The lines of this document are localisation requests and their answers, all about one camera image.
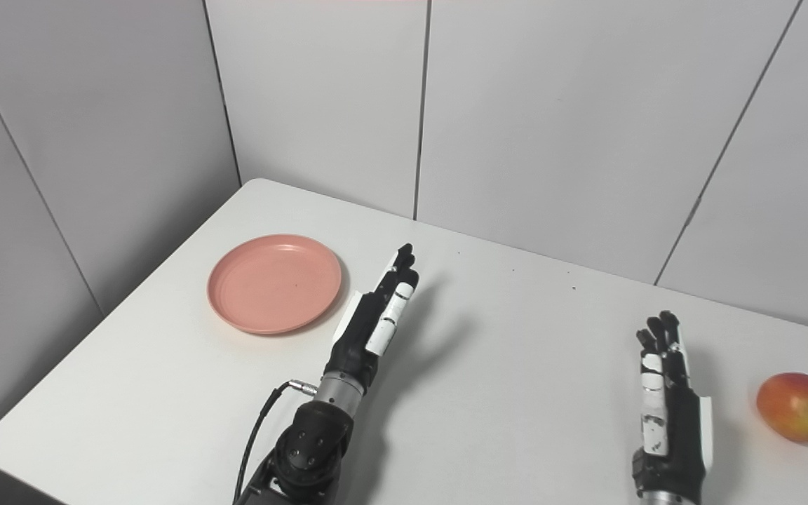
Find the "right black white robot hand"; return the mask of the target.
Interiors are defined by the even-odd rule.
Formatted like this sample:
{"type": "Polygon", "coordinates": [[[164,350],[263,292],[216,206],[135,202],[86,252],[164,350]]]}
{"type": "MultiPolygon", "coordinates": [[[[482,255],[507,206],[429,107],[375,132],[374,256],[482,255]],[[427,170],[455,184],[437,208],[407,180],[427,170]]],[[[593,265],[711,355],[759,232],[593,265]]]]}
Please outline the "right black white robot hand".
{"type": "Polygon", "coordinates": [[[638,330],[642,445],[631,474],[641,504],[700,504],[714,459],[712,400],[693,388],[680,321],[670,311],[638,330]]]}

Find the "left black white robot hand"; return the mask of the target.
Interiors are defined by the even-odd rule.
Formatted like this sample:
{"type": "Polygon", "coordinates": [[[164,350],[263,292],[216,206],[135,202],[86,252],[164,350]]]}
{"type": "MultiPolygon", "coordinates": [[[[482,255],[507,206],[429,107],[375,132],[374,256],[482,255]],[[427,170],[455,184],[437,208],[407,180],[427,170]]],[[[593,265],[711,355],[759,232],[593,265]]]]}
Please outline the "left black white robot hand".
{"type": "Polygon", "coordinates": [[[364,396],[379,370],[381,358],[419,281],[416,256],[405,243],[386,266],[375,290],[359,292],[347,303],[333,337],[323,376],[343,379],[364,396]]]}

